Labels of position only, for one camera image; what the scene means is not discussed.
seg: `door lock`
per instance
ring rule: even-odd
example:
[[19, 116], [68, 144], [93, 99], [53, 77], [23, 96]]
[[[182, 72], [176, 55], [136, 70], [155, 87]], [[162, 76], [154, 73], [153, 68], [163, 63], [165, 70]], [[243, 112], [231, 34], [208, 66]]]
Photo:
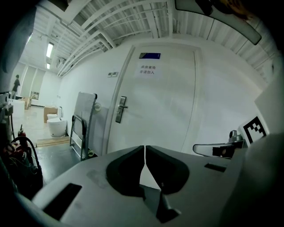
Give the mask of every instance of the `door lock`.
[[119, 105], [118, 105], [118, 110], [117, 110], [117, 114], [116, 114], [116, 118], [115, 118], [115, 122], [119, 123], [121, 122], [121, 117], [123, 114], [123, 109], [126, 108], [128, 109], [128, 106], [125, 106], [125, 102], [126, 102], [126, 96], [122, 96], [120, 98], [119, 101]]

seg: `toilet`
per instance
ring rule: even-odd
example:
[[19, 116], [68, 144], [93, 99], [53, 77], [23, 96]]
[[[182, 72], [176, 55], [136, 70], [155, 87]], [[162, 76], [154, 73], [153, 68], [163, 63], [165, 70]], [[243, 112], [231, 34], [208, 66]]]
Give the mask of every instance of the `toilet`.
[[53, 118], [58, 118], [58, 117], [61, 117], [61, 114], [62, 114], [62, 107], [58, 107], [57, 109], [57, 114], [52, 114], [52, 113], [49, 113], [47, 115], [47, 119], [50, 120], [50, 119], [53, 119]]
[[57, 114], [47, 115], [47, 125], [50, 135], [53, 137], [61, 137], [65, 135], [67, 120], [61, 117], [62, 107], [58, 107]]
[[67, 120], [63, 117], [52, 118], [47, 120], [50, 135], [53, 137], [61, 137], [65, 135]]

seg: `doorway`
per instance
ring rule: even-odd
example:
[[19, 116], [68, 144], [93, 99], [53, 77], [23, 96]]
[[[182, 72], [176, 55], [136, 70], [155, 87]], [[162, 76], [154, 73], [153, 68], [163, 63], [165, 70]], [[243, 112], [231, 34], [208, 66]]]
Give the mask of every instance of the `doorway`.
[[195, 66], [189, 46], [136, 47], [118, 92], [107, 153], [137, 145], [182, 151], [193, 110]]

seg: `concrete floor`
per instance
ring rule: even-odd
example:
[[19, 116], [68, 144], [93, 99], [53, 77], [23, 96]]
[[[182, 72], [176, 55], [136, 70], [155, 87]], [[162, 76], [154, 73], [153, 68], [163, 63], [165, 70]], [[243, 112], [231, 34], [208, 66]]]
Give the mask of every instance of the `concrete floor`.
[[34, 146], [36, 146], [38, 139], [52, 138], [47, 123], [43, 122], [43, 107], [31, 106], [24, 111], [22, 117], [13, 116], [15, 137], [18, 135], [21, 124], [23, 124], [24, 132]]
[[[21, 124], [34, 147], [38, 139], [52, 138], [47, 123], [43, 122], [43, 107], [31, 106], [24, 111], [22, 117], [13, 116], [15, 137], [18, 135]], [[50, 183], [80, 162], [80, 158], [69, 143], [35, 148], [35, 150], [43, 172], [43, 185]]]
[[68, 144], [59, 144], [35, 149], [43, 172], [43, 185], [80, 162], [79, 156]]

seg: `person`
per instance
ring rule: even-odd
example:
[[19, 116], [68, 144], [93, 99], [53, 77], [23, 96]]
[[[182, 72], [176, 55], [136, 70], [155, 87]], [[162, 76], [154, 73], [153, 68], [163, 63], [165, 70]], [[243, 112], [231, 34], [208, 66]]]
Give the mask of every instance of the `person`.
[[19, 75], [16, 76], [16, 80], [14, 82], [14, 87], [12, 89], [12, 99], [16, 99], [16, 93], [18, 90], [18, 86], [20, 86]]

